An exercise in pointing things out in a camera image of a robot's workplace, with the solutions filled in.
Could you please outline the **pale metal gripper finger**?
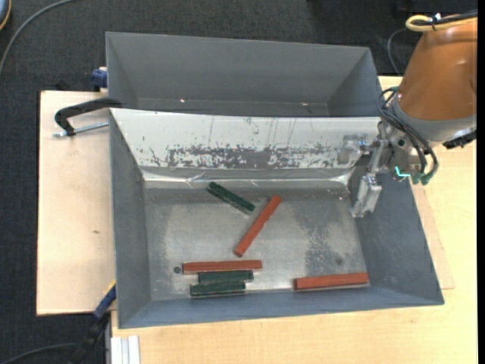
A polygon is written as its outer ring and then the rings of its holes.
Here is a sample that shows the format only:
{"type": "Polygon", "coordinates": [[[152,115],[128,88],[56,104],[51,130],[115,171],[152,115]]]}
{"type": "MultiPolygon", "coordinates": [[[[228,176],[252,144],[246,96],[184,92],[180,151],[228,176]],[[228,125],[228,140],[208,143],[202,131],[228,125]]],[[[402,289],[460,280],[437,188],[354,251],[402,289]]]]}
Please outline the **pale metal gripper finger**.
{"type": "Polygon", "coordinates": [[[362,218],[367,214],[365,213],[364,202],[369,184],[375,184],[375,176],[366,175],[360,180],[357,199],[351,209],[351,214],[354,218],[362,218]]]}
{"type": "Polygon", "coordinates": [[[380,184],[368,185],[367,194],[364,202],[365,213],[374,212],[377,201],[380,197],[381,191],[382,191],[382,186],[380,184]]]}

